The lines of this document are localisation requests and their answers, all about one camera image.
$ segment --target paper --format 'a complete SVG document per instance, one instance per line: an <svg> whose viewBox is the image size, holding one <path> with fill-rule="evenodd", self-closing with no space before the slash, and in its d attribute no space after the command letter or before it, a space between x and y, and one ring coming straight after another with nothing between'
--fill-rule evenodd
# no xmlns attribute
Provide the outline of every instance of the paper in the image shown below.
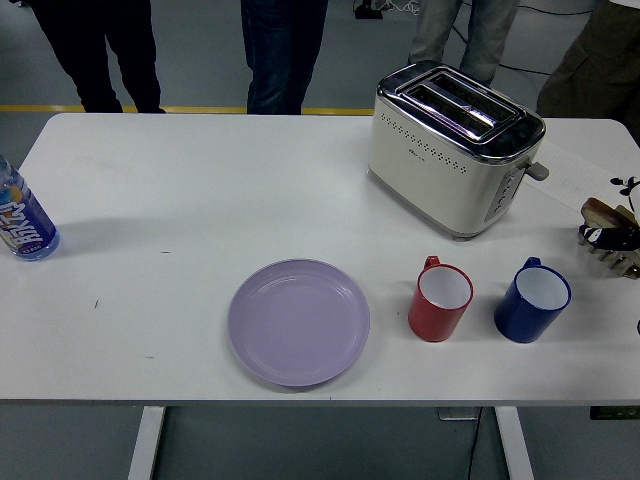
<svg viewBox="0 0 640 480"><path fill-rule="evenodd" d="M579 212L589 197L597 198L611 208L618 205L629 208L628 198L619 193L621 187L610 182L618 176L615 173L549 142L540 145L535 161L549 169L549 177L538 182L525 176L524 182L569 208Z"/></svg>

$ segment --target red cup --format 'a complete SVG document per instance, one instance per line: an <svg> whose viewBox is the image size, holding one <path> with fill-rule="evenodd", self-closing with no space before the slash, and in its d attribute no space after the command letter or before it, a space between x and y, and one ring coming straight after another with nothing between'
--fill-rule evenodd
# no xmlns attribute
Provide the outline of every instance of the red cup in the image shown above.
<svg viewBox="0 0 640 480"><path fill-rule="evenodd" d="M457 267L428 257L409 309L409 325L427 342L451 336L473 298L473 284Z"/></svg>

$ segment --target gray pants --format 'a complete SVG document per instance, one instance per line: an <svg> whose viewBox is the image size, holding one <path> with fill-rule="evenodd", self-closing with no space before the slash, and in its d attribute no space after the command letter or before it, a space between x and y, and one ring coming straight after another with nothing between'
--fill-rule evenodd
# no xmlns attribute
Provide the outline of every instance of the gray pants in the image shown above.
<svg viewBox="0 0 640 480"><path fill-rule="evenodd" d="M640 145L640 9L605 2L538 96L544 117L610 118Z"/></svg>
<svg viewBox="0 0 640 480"><path fill-rule="evenodd" d="M487 85L493 81L519 4L520 0L473 0L460 70ZM420 0L409 62L442 61L461 5L462 0Z"/></svg>

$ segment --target cup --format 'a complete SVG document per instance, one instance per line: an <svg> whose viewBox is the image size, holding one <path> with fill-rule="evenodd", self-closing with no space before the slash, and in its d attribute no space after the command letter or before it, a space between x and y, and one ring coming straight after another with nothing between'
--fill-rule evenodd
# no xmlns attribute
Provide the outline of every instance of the cup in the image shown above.
<svg viewBox="0 0 640 480"><path fill-rule="evenodd" d="M571 301L569 284L540 259L529 257L494 313L500 333L518 343L537 340Z"/></svg>
<svg viewBox="0 0 640 480"><path fill-rule="evenodd" d="M473 285L462 270L428 257L413 294L409 325L423 340L442 342L451 336L472 298Z"/></svg>

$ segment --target blue cup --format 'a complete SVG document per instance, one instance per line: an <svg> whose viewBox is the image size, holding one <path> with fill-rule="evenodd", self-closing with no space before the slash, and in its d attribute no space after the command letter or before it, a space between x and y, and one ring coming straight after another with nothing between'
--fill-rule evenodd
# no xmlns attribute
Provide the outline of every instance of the blue cup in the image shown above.
<svg viewBox="0 0 640 480"><path fill-rule="evenodd" d="M518 343L537 340L571 301L569 284L540 259L529 257L494 313L500 333Z"/></svg>

